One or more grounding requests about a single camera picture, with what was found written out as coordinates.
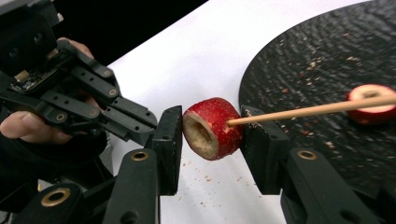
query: bolt hole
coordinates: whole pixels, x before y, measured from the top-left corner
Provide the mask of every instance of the bolt hole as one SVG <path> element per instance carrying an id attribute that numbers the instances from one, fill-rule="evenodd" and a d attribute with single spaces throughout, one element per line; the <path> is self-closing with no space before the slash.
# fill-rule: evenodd
<path id="1" fill-rule="evenodd" d="M 129 211 L 122 215 L 120 219 L 121 224 L 135 224 L 137 221 L 136 211 Z"/>
<path id="2" fill-rule="evenodd" d="M 70 196 L 70 193 L 70 189 L 55 189 L 43 197 L 41 205 L 45 207 L 56 206 L 63 203 Z"/>
<path id="3" fill-rule="evenodd" d="M 131 158 L 134 161 L 143 161 L 149 157 L 149 154 L 144 151 L 137 151 L 132 154 Z"/>
<path id="4" fill-rule="evenodd" d="M 41 34 L 41 33 L 35 34 L 35 37 L 34 37 L 35 43 L 39 44 L 43 41 L 43 39 L 44 39 L 43 34 Z"/>
<path id="5" fill-rule="evenodd" d="M 341 217 L 351 223 L 361 223 L 361 219 L 359 216 L 355 215 L 354 213 L 350 211 L 343 210 L 340 212 Z"/>

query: white table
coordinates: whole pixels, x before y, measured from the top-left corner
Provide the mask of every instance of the white table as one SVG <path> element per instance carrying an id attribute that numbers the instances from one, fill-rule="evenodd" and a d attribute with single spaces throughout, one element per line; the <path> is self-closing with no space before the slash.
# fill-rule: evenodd
<path id="1" fill-rule="evenodd" d="M 292 26 L 362 0 L 212 0 L 116 60 L 121 93 L 157 119 L 219 96 L 236 108 L 240 81 L 254 56 Z M 112 136 L 117 174 L 122 156 L 141 148 Z M 161 197 L 162 223 L 286 223 L 280 197 L 263 196 L 242 153 L 206 161 L 183 142 L 178 192 Z"/>

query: human hand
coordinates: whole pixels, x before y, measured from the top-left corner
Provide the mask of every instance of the human hand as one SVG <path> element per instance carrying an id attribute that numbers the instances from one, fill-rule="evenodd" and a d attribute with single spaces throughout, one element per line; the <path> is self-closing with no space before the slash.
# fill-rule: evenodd
<path id="1" fill-rule="evenodd" d="M 65 37 L 59 39 L 68 40 L 81 52 L 93 58 L 90 50 L 84 44 Z M 38 144 L 64 144 L 72 138 L 71 135 L 45 124 L 42 118 L 27 111 L 10 114 L 0 124 L 0 132 L 7 138 L 20 138 L 25 142 Z"/>

